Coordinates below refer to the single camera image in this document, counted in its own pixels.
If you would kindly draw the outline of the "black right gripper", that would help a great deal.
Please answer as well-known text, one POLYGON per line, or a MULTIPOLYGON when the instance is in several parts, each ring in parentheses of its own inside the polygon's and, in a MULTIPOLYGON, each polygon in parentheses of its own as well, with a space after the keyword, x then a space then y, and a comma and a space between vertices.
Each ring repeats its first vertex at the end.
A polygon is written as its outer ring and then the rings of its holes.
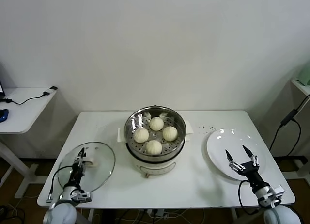
POLYGON ((259 162, 257 155, 254 155, 250 149, 248 149, 245 145, 243 145, 243 149, 251 159, 251 161, 239 164, 234 161, 231 154, 226 149, 226 156, 229 162, 229 167, 233 169, 235 172, 238 172, 239 175, 245 176, 250 182, 252 187, 261 187, 264 180, 260 176, 259 170, 259 162))

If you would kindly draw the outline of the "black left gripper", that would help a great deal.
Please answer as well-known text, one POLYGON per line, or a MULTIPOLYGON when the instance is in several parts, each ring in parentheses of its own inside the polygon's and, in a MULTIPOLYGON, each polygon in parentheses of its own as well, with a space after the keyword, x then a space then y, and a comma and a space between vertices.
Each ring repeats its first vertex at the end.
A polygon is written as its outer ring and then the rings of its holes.
POLYGON ((83 147, 74 160, 74 164, 72 165, 72 172, 70 174, 68 182, 64 185, 64 187, 80 188, 80 182, 82 177, 84 176, 84 169, 82 166, 79 165, 83 163, 83 158, 85 156, 85 148, 83 147))

